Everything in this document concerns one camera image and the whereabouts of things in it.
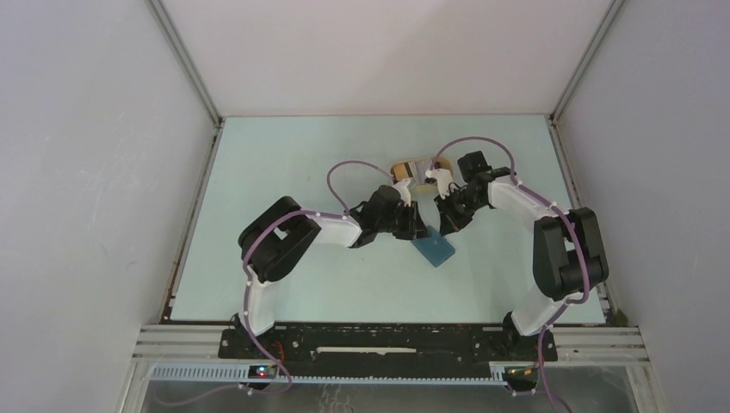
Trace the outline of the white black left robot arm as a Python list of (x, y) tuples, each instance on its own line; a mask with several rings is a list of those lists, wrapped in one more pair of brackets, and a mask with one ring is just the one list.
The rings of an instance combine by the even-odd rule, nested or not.
[(247, 281), (242, 310), (245, 330), (238, 345), (251, 358), (262, 358), (272, 347), (269, 330), (275, 324), (279, 288), (314, 244), (358, 249), (381, 233), (398, 240), (427, 238), (429, 230), (411, 197), (411, 180), (379, 186), (369, 199), (343, 213), (305, 210), (283, 196), (238, 236)]

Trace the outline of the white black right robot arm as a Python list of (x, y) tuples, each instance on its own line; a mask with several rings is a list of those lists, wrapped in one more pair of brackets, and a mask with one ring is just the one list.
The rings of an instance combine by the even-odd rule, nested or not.
[(533, 236), (534, 287), (506, 316), (511, 330), (500, 337), (506, 356), (521, 360), (535, 348), (534, 336), (554, 324), (565, 309), (583, 304), (591, 289), (605, 281), (609, 266), (597, 215), (588, 207), (565, 210), (528, 188), (509, 167), (493, 168), (482, 152), (458, 161), (465, 181), (450, 170), (430, 168), (443, 236), (464, 229), (481, 208), (498, 209), (519, 219)]

